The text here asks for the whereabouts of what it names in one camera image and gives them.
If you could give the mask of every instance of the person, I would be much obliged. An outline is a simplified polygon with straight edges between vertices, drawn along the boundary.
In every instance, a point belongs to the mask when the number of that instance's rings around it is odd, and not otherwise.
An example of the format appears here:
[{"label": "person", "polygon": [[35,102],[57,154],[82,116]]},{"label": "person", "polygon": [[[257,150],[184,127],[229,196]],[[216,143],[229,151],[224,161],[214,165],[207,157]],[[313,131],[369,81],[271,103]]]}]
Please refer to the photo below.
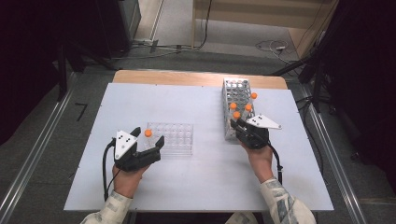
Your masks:
[{"label": "person", "polygon": [[[268,146],[261,149],[250,149],[242,143],[241,145],[246,150],[251,168],[261,183],[260,188],[262,196],[270,208],[273,221],[276,224],[316,223],[312,212],[306,205],[297,198],[291,196],[274,177],[271,168],[273,159],[272,149]],[[114,189],[107,199],[104,208],[98,213],[89,214],[81,223],[121,223],[128,212],[128,208],[134,197],[134,192],[137,190],[140,179],[148,168],[149,167],[145,167],[137,172],[130,173],[120,171],[114,178]],[[113,175],[118,171],[119,170],[114,166]],[[238,213],[238,216],[241,215],[244,218],[248,217],[248,214],[245,214],[245,216],[243,213]],[[235,213],[226,223],[238,223],[238,216]]]}]

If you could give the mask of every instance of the white board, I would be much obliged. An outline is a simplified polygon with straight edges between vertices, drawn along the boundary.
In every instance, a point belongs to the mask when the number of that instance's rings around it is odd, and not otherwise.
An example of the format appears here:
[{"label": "white board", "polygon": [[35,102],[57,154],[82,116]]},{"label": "white board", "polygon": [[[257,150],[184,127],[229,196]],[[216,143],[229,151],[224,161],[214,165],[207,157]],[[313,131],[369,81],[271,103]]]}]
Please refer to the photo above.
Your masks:
[{"label": "white board", "polygon": [[[311,210],[333,210],[317,161],[290,91],[252,89],[256,113],[282,125],[270,140],[284,167],[283,185]],[[102,158],[117,130],[142,130],[148,122],[191,123],[191,156],[167,156],[144,173],[131,205],[151,212],[268,210],[248,156],[224,140],[221,88],[108,84],[64,210],[100,210],[104,205]],[[143,134],[139,146],[143,145]],[[107,155],[107,181],[114,161]],[[276,173],[276,159],[273,170]]]}]

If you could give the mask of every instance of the test tube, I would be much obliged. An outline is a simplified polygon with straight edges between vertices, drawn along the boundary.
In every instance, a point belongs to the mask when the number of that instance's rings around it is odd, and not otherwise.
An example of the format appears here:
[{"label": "test tube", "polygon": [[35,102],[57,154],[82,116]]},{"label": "test tube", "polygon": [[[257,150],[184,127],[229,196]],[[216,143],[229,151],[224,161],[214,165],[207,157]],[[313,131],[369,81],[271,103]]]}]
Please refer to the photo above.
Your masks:
[{"label": "test tube", "polygon": [[233,112],[233,120],[237,121],[239,118],[241,118],[241,113],[239,111]]},{"label": "test tube", "polygon": [[253,101],[257,98],[257,93],[253,92],[250,94],[250,98],[248,99],[248,102],[253,105]]},{"label": "test tube", "polygon": [[245,110],[244,110],[244,113],[242,113],[241,119],[246,120],[248,115],[250,114],[250,111],[251,111],[251,105],[250,104],[245,105]]},{"label": "test tube", "polygon": [[146,146],[146,148],[152,148],[152,147],[154,147],[154,144],[153,144],[154,139],[153,139],[153,136],[152,136],[152,131],[151,131],[151,129],[146,129],[146,130],[145,130],[145,136],[146,136],[146,140],[147,140],[147,146]]},{"label": "test tube", "polygon": [[235,112],[236,109],[236,103],[230,103],[230,113],[228,115],[229,119],[233,118],[233,112]]}]

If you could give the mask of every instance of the sleeve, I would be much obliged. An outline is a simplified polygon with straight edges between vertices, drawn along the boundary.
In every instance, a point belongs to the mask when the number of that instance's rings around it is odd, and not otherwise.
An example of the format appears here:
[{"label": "sleeve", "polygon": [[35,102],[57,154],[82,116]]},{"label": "sleeve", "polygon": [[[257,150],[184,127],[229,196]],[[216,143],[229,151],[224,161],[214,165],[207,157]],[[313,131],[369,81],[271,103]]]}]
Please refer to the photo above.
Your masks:
[{"label": "sleeve", "polygon": [[98,213],[87,215],[81,224],[121,224],[125,219],[131,203],[132,199],[126,198],[113,190],[108,197],[104,208]]},{"label": "sleeve", "polygon": [[291,196],[274,177],[261,184],[261,191],[276,224],[316,223],[308,207]]}]

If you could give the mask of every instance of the patterned shirt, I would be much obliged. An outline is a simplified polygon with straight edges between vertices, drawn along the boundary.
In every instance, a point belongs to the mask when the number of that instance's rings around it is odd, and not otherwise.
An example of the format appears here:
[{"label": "patterned shirt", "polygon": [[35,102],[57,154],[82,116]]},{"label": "patterned shirt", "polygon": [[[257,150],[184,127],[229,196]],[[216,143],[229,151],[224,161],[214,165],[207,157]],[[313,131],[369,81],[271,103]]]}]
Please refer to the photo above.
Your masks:
[{"label": "patterned shirt", "polygon": [[[260,186],[262,196],[270,208],[275,224],[311,224],[316,223],[312,212],[303,202],[289,195],[276,178],[263,182]],[[126,198],[114,190],[108,197],[105,207],[98,213],[89,214],[81,224],[121,224],[124,220],[132,199]],[[257,223],[251,213],[235,213],[226,224]]]}]

